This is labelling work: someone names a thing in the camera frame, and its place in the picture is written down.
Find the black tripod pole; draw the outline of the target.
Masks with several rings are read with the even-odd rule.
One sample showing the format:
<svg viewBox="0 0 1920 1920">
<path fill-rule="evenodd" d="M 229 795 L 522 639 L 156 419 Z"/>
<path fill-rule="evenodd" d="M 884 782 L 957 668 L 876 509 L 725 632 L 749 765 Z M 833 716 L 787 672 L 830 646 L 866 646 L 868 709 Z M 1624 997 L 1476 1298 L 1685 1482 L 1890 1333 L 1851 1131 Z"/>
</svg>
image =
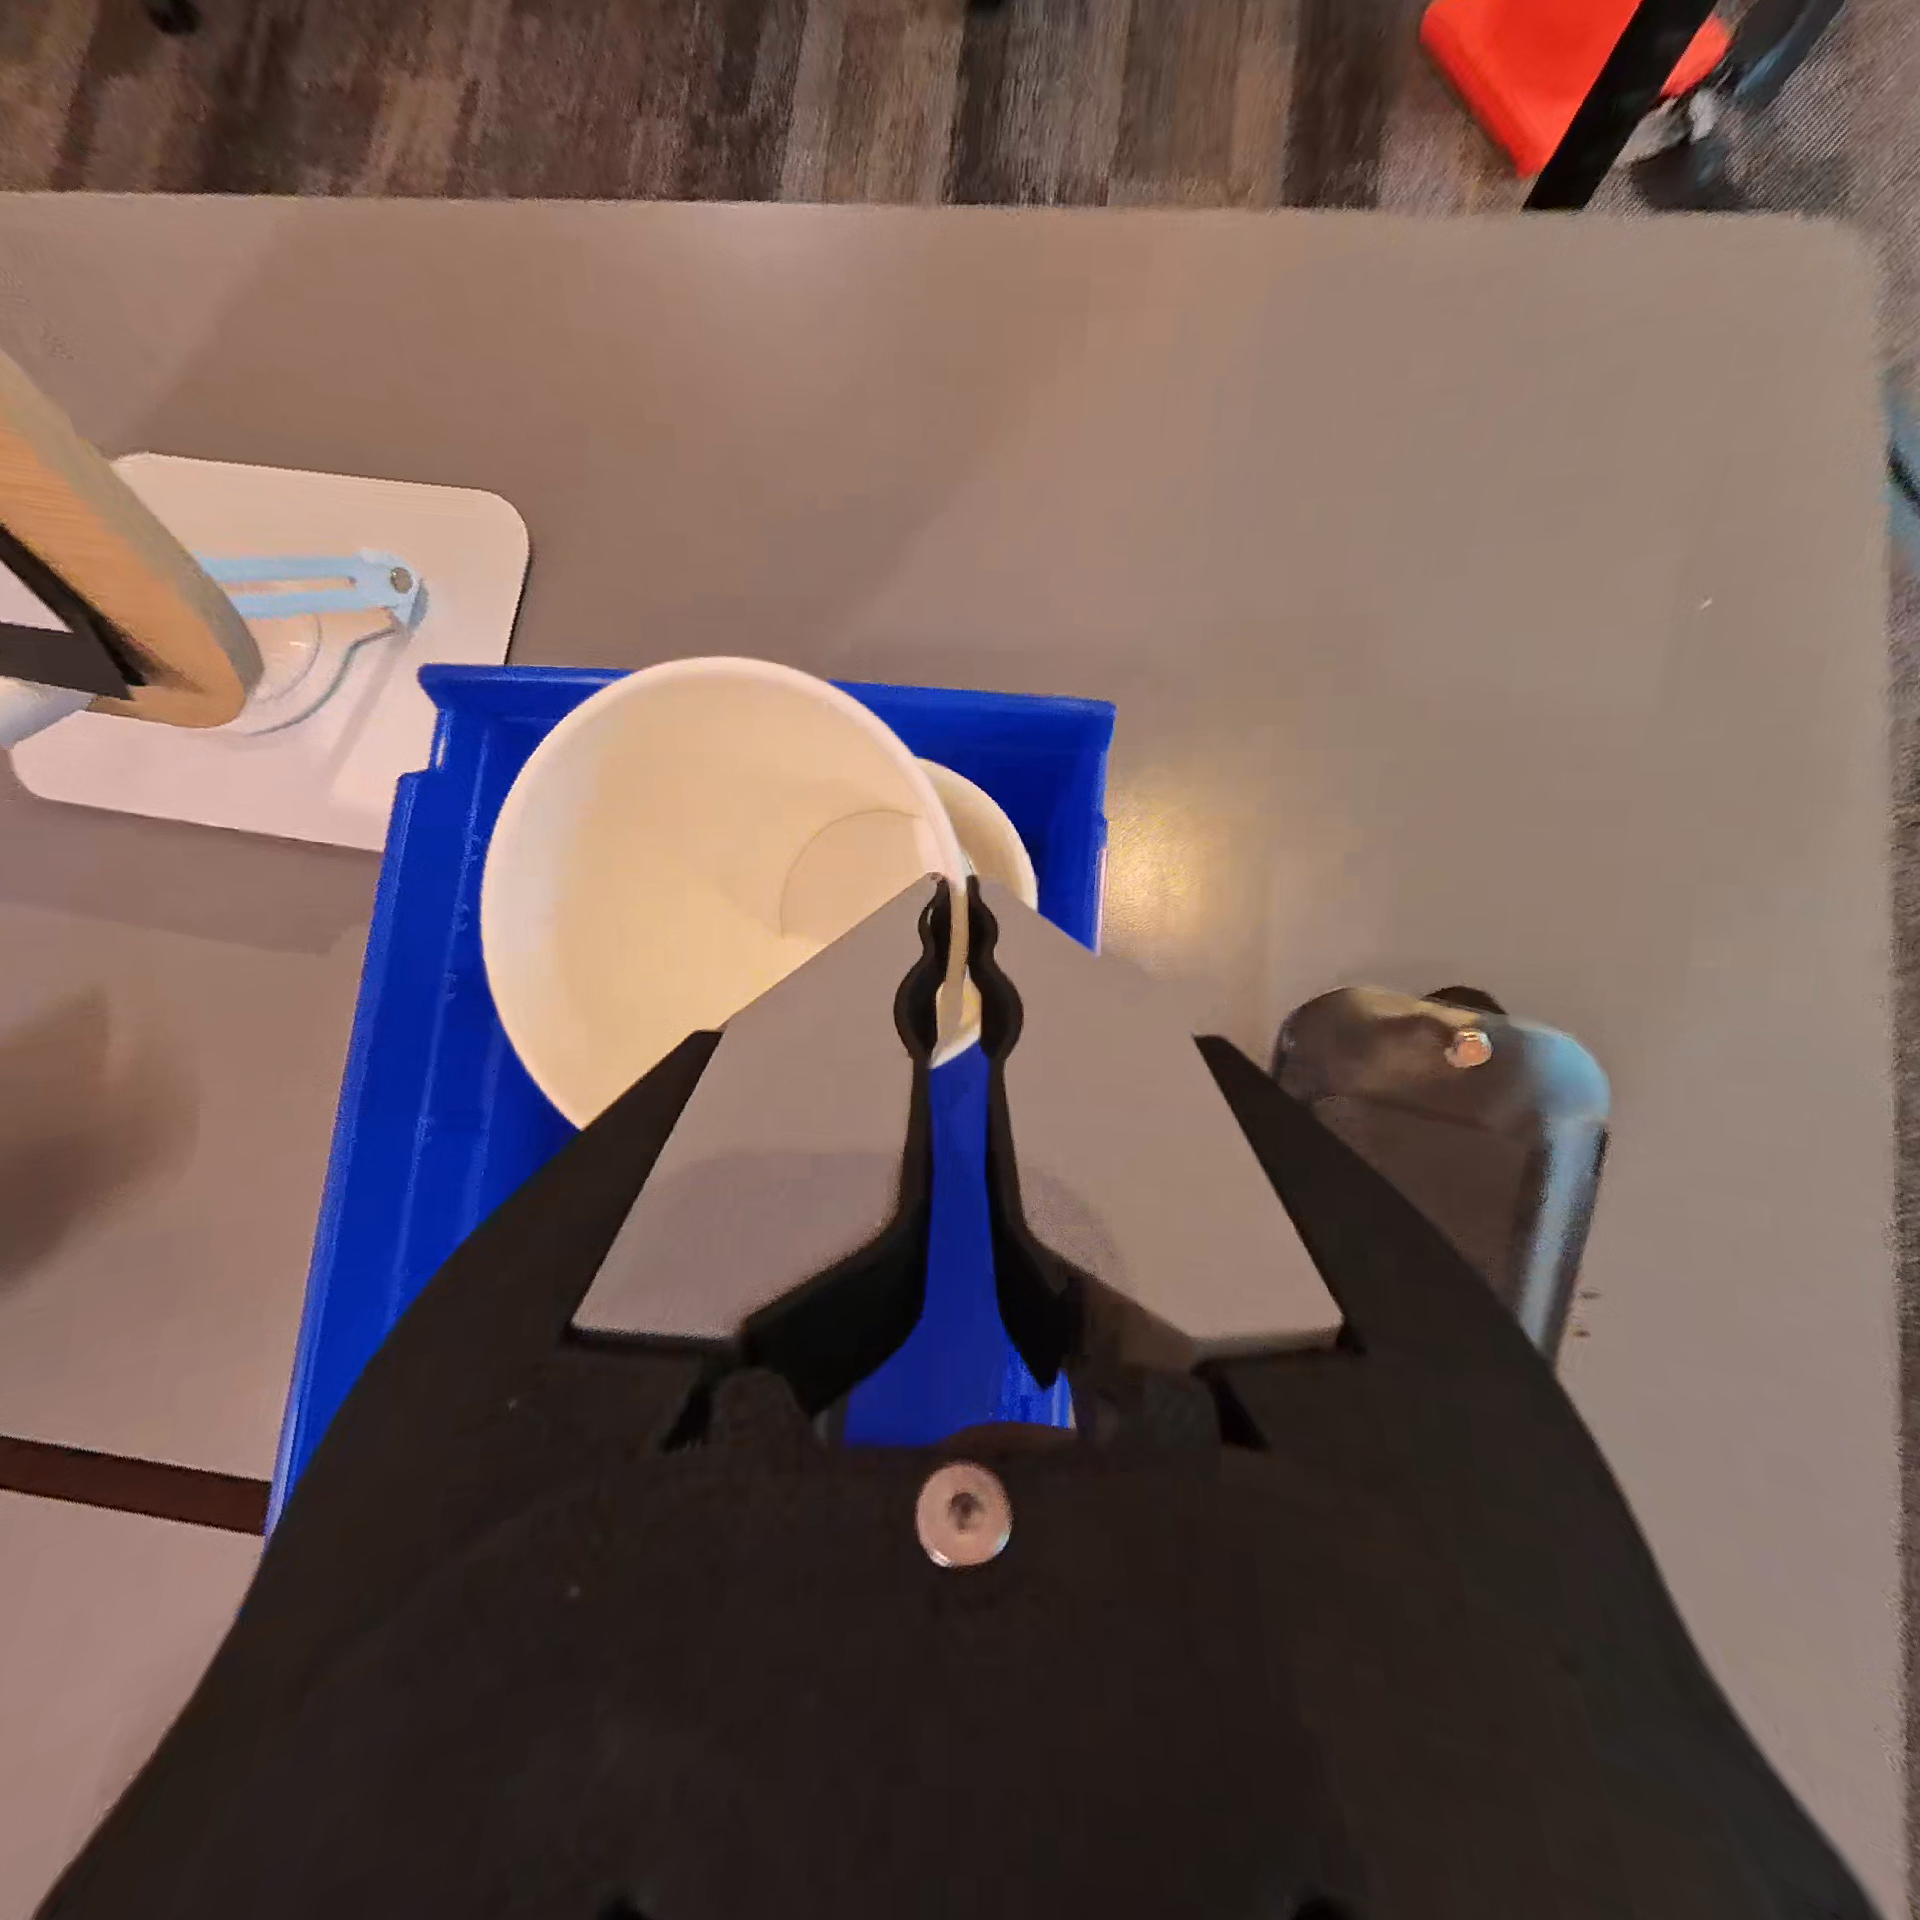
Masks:
<svg viewBox="0 0 1920 1920">
<path fill-rule="evenodd" d="M 1593 203 L 1641 125 L 1662 108 L 1674 69 L 1714 12 L 1714 3 L 1636 5 L 1533 179 L 1524 213 L 1576 213 Z"/>
</svg>

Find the nested cup stack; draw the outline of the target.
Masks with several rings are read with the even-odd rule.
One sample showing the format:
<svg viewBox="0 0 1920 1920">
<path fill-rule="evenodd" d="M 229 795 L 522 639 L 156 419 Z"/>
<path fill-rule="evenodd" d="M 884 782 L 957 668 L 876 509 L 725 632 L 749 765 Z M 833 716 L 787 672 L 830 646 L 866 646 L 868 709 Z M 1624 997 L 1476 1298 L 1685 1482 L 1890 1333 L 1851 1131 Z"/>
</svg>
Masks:
<svg viewBox="0 0 1920 1920">
<path fill-rule="evenodd" d="M 978 784 L 934 758 L 918 762 L 941 800 L 966 869 L 980 880 L 1012 891 L 1025 904 L 1041 904 L 1041 882 L 1025 838 L 1001 805 Z M 937 1040 L 931 1067 L 939 1069 L 978 1043 L 978 990 L 961 959 L 948 966 L 939 995 Z"/>
</svg>

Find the metal desk clamp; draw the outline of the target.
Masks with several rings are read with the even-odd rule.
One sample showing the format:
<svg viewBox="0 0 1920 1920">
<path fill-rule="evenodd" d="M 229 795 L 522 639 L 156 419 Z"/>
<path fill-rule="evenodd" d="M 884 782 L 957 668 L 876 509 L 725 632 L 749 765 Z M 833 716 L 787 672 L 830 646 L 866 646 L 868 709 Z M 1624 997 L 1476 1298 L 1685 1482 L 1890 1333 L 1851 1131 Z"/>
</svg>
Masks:
<svg viewBox="0 0 1920 1920">
<path fill-rule="evenodd" d="M 1593 1054 L 1476 988 L 1342 988 L 1286 1014 L 1272 1069 L 1557 1360 L 1614 1116 Z"/>
</svg>

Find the orange traffic cone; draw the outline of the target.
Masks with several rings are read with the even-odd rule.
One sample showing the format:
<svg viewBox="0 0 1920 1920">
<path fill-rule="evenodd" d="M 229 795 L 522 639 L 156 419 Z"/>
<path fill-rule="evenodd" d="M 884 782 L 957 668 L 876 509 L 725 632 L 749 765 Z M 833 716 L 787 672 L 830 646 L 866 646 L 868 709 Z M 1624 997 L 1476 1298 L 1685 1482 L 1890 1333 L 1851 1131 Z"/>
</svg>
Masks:
<svg viewBox="0 0 1920 1920">
<path fill-rule="evenodd" d="M 1424 12 L 1421 48 L 1515 174 L 1533 182 L 1634 8 L 1636 3 L 1435 3 Z M 1712 80 L 1732 43 L 1716 5 L 1674 69 L 1662 108 Z"/>
</svg>

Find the white paper cup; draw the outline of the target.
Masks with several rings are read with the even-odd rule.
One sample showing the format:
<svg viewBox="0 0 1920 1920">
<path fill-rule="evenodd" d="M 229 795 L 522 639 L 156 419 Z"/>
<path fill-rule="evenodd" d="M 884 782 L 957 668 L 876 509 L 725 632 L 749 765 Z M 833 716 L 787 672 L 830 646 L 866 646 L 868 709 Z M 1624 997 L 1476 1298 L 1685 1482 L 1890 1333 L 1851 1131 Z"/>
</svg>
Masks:
<svg viewBox="0 0 1920 1920">
<path fill-rule="evenodd" d="M 928 767 L 790 666 L 682 658 L 592 693 L 533 750 L 482 878 L 500 1026 L 586 1126 L 923 878 L 974 875 Z"/>
</svg>

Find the wooden document stand white base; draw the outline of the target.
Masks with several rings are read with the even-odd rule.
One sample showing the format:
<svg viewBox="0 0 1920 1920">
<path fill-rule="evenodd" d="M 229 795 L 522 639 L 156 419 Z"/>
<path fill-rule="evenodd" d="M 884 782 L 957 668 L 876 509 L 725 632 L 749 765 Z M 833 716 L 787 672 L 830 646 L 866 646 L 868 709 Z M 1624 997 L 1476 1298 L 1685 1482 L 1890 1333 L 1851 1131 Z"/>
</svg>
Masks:
<svg viewBox="0 0 1920 1920">
<path fill-rule="evenodd" d="M 38 798 L 380 850 L 425 765 L 424 666 L 502 666 L 502 495 L 161 452 L 105 459 L 11 359 L 4 756 Z"/>
</svg>

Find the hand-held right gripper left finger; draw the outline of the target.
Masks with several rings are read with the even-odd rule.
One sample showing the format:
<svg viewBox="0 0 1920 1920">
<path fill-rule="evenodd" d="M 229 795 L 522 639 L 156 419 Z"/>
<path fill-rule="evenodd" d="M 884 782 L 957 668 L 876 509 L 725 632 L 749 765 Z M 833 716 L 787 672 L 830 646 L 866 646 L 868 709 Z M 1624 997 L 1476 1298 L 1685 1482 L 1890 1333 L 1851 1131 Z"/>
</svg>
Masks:
<svg viewBox="0 0 1920 1920">
<path fill-rule="evenodd" d="M 824 1412 L 926 1303 L 948 880 L 913 880 L 734 1014 L 576 1335 L 780 1375 Z"/>
</svg>

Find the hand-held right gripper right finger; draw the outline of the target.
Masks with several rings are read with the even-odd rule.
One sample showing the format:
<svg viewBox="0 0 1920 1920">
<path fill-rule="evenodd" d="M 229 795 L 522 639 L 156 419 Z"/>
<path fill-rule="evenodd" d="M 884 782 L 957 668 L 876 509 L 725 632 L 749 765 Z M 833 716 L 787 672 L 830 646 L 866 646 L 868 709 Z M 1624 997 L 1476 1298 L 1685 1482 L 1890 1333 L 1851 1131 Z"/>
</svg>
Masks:
<svg viewBox="0 0 1920 1920">
<path fill-rule="evenodd" d="M 998 1319 L 1081 1438 L 1146 1374 L 1337 1354 L 1345 1314 L 1182 997 L 966 884 Z"/>
</svg>

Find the blue plastic bin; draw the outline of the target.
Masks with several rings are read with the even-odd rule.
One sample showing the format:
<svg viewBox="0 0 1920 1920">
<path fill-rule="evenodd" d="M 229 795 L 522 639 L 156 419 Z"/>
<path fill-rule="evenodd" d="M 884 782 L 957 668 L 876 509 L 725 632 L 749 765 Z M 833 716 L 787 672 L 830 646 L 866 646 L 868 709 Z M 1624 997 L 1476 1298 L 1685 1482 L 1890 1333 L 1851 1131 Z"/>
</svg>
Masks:
<svg viewBox="0 0 1920 1920">
<path fill-rule="evenodd" d="M 478 902 L 522 765 L 613 680 L 616 670 L 578 666 L 420 672 L 438 722 L 425 767 L 396 787 L 268 1522 L 282 1517 L 338 1405 L 420 1287 L 576 1136 L 496 1018 Z M 1041 915 L 1097 947 L 1116 706 L 857 680 L 841 690 L 915 754 L 980 787 L 1034 856 Z M 931 1094 L 926 1309 L 902 1355 L 856 1391 L 848 1438 L 922 1444 L 989 1421 L 1068 1429 L 1068 1380 L 1032 1375 L 995 1303 L 978 1048 L 934 1069 Z"/>
</svg>

